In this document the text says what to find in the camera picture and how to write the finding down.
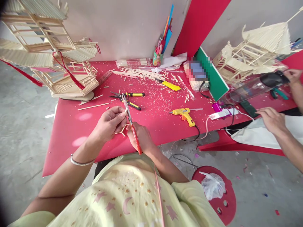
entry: chair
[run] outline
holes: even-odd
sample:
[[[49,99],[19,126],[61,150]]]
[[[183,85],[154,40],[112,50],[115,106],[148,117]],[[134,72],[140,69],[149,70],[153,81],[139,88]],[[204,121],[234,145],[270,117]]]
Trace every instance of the chair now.
[[[227,179],[227,177],[220,170],[212,166],[202,166],[198,168],[194,172],[192,180],[196,180],[199,183],[202,182],[202,180],[205,178],[205,175],[199,172],[215,173],[222,177],[225,183],[225,192],[223,193],[222,198],[214,198],[210,200],[209,203],[215,210],[215,212],[218,214],[219,218],[222,220],[224,225],[230,224],[231,221],[234,219],[237,208],[236,195],[233,190],[231,181]]]
[[[214,143],[199,146],[200,151],[255,151],[267,154],[285,156],[281,149],[264,148],[259,146],[242,144],[234,141],[226,130],[218,132],[219,140]]]

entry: black bottle cap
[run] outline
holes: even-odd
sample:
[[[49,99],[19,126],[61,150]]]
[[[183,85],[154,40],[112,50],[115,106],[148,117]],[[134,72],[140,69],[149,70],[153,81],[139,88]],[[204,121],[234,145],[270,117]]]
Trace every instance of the black bottle cap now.
[[[283,74],[282,71],[276,71],[274,73],[265,73],[260,76],[260,81],[267,87],[279,87],[283,84],[290,83],[289,79]]]

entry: stick house model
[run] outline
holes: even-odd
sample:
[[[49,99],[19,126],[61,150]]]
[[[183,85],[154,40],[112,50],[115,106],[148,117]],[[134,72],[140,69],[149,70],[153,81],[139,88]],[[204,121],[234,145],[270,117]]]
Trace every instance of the stick house model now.
[[[280,68],[275,59],[278,55],[287,55],[300,50],[291,50],[288,21],[257,29],[244,31],[243,41],[232,47],[230,41],[214,58],[213,64],[228,84],[242,82],[252,74],[274,72]]]
[[[48,87],[52,97],[68,99],[84,97],[99,85],[89,63],[99,47],[89,38],[72,41],[63,25],[67,13],[68,4],[62,7],[60,1],[56,7],[48,0],[10,0],[1,19],[16,41],[0,39],[0,59],[12,67],[30,67],[32,76],[14,68]]]

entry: scissors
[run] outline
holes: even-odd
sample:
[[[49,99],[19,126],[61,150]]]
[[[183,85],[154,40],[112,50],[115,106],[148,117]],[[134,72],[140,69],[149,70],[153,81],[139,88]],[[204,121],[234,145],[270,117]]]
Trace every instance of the scissors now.
[[[128,108],[126,97],[125,97],[124,94],[122,94],[122,100],[123,100],[123,103],[124,103],[124,106],[125,106],[125,109],[126,109],[126,112],[127,112],[127,115],[128,115],[128,121],[129,121],[129,124],[130,124],[130,128],[132,129],[133,135],[135,137],[135,141],[136,141],[136,145],[137,145],[137,148],[138,148],[138,152],[141,155],[142,154],[142,149],[141,149],[141,146],[140,146],[140,143],[139,143],[139,139],[138,139],[137,133],[135,131],[135,127],[133,126],[132,117],[130,116],[129,108]]]

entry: green board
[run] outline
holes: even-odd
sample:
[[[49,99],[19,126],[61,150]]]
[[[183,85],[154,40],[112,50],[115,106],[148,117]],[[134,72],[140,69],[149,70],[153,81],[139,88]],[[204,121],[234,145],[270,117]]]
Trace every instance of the green board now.
[[[196,52],[195,57],[201,62],[202,67],[209,78],[209,91],[212,97],[215,101],[218,101],[229,91],[228,85],[201,47]]]

